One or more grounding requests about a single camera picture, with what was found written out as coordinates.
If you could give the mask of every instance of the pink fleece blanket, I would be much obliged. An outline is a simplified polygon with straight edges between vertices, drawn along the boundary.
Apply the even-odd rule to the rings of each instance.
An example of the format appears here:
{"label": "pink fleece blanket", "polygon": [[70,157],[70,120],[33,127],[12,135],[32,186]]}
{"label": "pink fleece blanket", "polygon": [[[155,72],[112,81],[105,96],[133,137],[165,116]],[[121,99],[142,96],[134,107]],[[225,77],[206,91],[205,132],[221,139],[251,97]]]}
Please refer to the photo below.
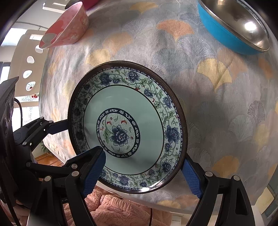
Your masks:
{"label": "pink fleece blanket", "polygon": [[[150,225],[151,209],[122,199],[121,197],[95,187],[85,199],[91,215],[98,226],[147,226]],[[8,207],[3,205],[6,214],[12,220]],[[22,225],[26,225],[28,209],[16,206],[15,212]],[[75,226],[69,205],[64,206],[68,226]],[[152,226],[171,225],[172,213],[152,210]]]}

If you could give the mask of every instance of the dark blue ring pattern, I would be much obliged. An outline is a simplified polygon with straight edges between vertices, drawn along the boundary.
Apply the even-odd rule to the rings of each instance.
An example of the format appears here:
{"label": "dark blue ring pattern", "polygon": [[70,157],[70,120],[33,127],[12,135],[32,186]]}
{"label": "dark blue ring pattern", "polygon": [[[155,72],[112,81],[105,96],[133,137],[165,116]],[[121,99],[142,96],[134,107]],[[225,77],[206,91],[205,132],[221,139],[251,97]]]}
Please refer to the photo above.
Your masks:
{"label": "dark blue ring pattern", "polygon": [[[133,127],[136,142],[134,142],[133,147],[127,153],[124,153],[124,154],[115,153],[115,152],[111,151],[110,149],[108,149],[101,140],[101,137],[100,137],[100,122],[106,115],[108,115],[110,113],[121,114],[122,116],[124,116],[130,122],[130,124]],[[98,141],[100,142],[103,149],[105,151],[107,151],[110,155],[112,155],[114,157],[117,157],[117,158],[128,158],[128,157],[132,156],[138,150],[139,145],[140,145],[140,140],[141,140],[140,139],[139,127],[138,127],[136,121],[134,120],[134,118],[129,113],[127,113],[125,110],[122,110],[120,108],[109,108],[109,109],[106,109],[105,111],[103,111],[100,114],[100,116],[98,117],[98,120],[97,120],[97,124],[96,124],[96,134],[97,134],[97,137],[98,137]]]}

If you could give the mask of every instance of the floral border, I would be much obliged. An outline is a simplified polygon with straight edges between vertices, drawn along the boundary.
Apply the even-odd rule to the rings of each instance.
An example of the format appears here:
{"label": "floral border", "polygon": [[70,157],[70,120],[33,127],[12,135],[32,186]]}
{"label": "floral border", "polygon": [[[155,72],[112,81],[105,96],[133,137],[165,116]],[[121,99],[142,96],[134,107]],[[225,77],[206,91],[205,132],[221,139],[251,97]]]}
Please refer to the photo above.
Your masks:
{"label": "floral border", "polygon": [[[104,118],[106,115],[110,114],[111,112],[112,113],[113,112],[119,112],[119,114],[121,114],[123,116],[125,114],[124,117],[130,122],[130,124],[133,127],[133,130],[134,130],[134,133],[135,133],[135,136],[136,136],[136,142],[134,142],[133,147],[127,153],[118,154],[118,153],[115,153],[115,152],[111,151],[110,149],[108,149],[105,146],[105,144],[102,142],[102,140],[100,138],[100,122],[101,122],[101,119]],[[120,108],[109,108],[109,109],[106,109],[105,111],[103,111],[100,114],[100,116],[98,117],[97,124],[96,124],[96,134],[98,136],[98,141],[102,145],[103,149],[106,150],[110,155],[113,155],[117,158],[127,158],[127,157],[132,156],[137,151],[137,149],[139,148],[139,145],[140,145],[140,131],[139,131],[137,123],[135,122],[134,118],[129,113],[127,113],[125,110],[122,110]]]}
{"label": "floral border", "polygon": [[90,76],[83,82],[74,99],[71,114],[73,140],[80,152],[89,149],[83,130],[84,114],[81,112],[85,112],[88,100],[98,91],[109,86],[111,82],[115,85],[133,88],[149,99],[161,118],[163,133],[168,142],[164,141],[164,149],[159,160],[149,170],[137,175],[119,175],[104,167],[100,178],[106,182],[107,186],[111,185],[124,190],[138,190],[143,187],[153,189],[157,182],[167,179],[178,164],[182,152],[183,132],[171,97],[151,76],[129,67],[105,68]]}

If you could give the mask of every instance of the wooden floor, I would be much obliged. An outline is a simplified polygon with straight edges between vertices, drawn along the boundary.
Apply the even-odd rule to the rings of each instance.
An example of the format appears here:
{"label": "wooden floor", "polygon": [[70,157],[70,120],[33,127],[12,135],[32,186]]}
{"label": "wooden floor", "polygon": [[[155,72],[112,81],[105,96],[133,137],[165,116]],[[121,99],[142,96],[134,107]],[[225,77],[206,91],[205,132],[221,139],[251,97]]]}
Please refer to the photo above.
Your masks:
{"label": "wooden floor", "polygon": [[50,166],[62,166],[64,163],[62,163],[56,156],[52,156],[49,154],[43,154],[36,158],[37,162],[39,164],[43,165],[50,165]]}

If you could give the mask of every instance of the pink bowl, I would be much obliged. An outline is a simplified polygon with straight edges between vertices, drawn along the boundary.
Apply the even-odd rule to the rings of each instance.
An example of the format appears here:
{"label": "pink bowl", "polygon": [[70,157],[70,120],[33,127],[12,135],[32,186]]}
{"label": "pink bowl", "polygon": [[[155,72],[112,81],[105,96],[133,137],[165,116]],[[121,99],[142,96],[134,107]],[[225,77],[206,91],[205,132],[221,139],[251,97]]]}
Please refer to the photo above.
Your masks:
{"label": "pink bowl", "polygon": [[69,7],[46,31],[39,47],[41,49],[76,43],[86,32],[89,19],[82,2]]}

